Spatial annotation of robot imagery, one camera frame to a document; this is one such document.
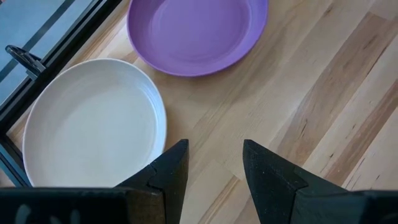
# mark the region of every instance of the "ceramic dish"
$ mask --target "ceramic dish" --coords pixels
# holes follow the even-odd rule
[[[114,59],[75,65],[38,97],[23,157],[34,187],[114,187],[161,155],[166,114],[151,79]]]
[[[149,65],[195,77],[237,62],[260,38],[268,0],[132,0],[130,41]]]

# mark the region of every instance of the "black metal frame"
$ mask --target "black metal frame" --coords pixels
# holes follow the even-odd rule
[[[115,188],[0,189],[1,223],[180,223],[188,148],[180,140]]]
[[[243,167],[261,223],[398,223],[398,191],[347,191],[252,140]]]
[[[31,184],[25,173],[22,153],[7,132],[121,1],[93,1],[40,61],[45,70],[35,80],[27,77],[0,106],[0,168],[16,187],[30,187]]]
[[[30,51],[35,44],[47,33],[47,31],[59,20],[59,18],[69,9],[75,0],[64,0],[58,9],[47,19],[42,27],[26,42],[22,47]],[[0,70],[0,82],[18,65],[16,60],[10,60],[3,69]]]

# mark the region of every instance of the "wood grain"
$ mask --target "wood grain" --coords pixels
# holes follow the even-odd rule
[[[398,32],[368,13],[298,107],[277,152],[303,165]]]
[[[397,80],[398,37],[388,46],[303,167],[325,177],[337,158]]]
[[[0,169],[0,186],[1,187],[13,187],[14,184],[8,179],[6,173]]]
[[[244,176],[244,139],[348,189],[398,188],[394,1],[270,0],[255,47],[200,78],[164,74],[137,56],[127,37],[128,3],[64,69],[111,57],[154,81],[167,110],[166,147],[190,140],[181,223],[259,223]],[[25,121],[8,132],[19,147]]]
[[[354,138],[349,142],[343,153],[326,175],[326,179],[337,185],[343,184],[348,173],[342,171],[352,170],[354,168],[397,106],[398,80],[392,84],[391,88],[386,95],[384,95],[374,111],[358,129]]]
[[[343,187],[349,190],[398,189],[398,109],[387,120],[383,128],[357,163]]]

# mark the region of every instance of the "glass pane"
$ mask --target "glass pane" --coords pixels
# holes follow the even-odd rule
[[[11,44],[43,58],[96,0],[0,0],[0,104],[27,76],[4,48]]]

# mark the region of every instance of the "plate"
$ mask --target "plate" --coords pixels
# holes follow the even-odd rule
[[[224,69],[260,38],[268,0],[132,0],[127,31],[152,67],[195,77]]]
[[[161,155],[164,105],[151,79],[115,59],[75,65],[34,103],[23,158],[34,187],[114,187]]]

